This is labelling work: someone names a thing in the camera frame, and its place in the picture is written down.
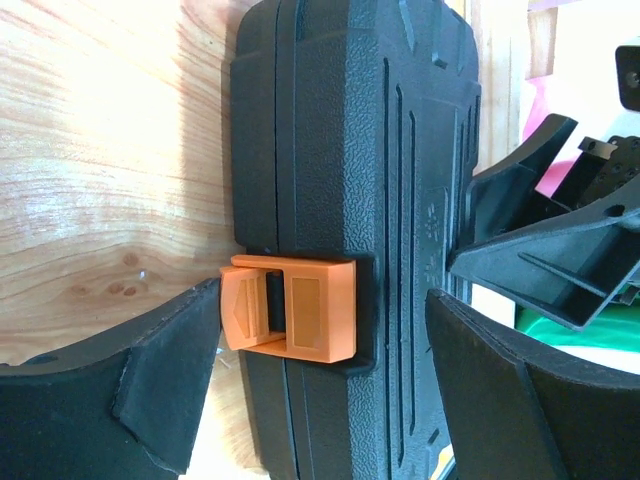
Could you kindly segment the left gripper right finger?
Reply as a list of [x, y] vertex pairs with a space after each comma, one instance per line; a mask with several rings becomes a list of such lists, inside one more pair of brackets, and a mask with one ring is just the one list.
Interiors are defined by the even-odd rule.
[[426, 326], [461, 479], [636, 479], [639, 378], [432, 289]]

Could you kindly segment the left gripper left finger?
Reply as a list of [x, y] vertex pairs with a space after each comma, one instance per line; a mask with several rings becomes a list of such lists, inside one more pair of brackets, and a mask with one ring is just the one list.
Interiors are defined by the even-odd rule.
[[5, 479], [176, 479], [220, 336], [206, 280], [99, 334], [1, 368]]

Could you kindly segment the orange case latch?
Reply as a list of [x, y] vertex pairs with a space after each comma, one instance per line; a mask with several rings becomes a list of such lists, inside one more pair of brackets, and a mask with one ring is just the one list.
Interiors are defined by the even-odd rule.
[[220, 269], [228, 346], [337, 363], [356, 353], [356, 263], [236, 255]]

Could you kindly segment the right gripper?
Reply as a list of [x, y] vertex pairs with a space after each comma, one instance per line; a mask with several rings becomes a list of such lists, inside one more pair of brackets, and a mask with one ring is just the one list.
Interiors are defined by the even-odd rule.
[[467, 244], [479, 244], [457, 251], [450, 271], [580, 331], [639, 289], [639, 139], [590, 140], [553, 196], [538, 197], [536, 222], [509, 232], [544, 172], [542, 148], [576, 126], [553, 114], [471, 179]]

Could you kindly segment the black plastic tool case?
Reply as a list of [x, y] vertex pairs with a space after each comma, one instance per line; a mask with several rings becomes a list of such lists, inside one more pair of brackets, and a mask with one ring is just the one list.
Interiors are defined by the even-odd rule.
[[471, 27], [441, 1], [262, 1], [231, 64], [235, 238], [352, 259], [357, 347], [334, 365], [245, 353], [274, 479], [426, 479], [449, 434], [426, 332], [463, 236], [481, 88]]

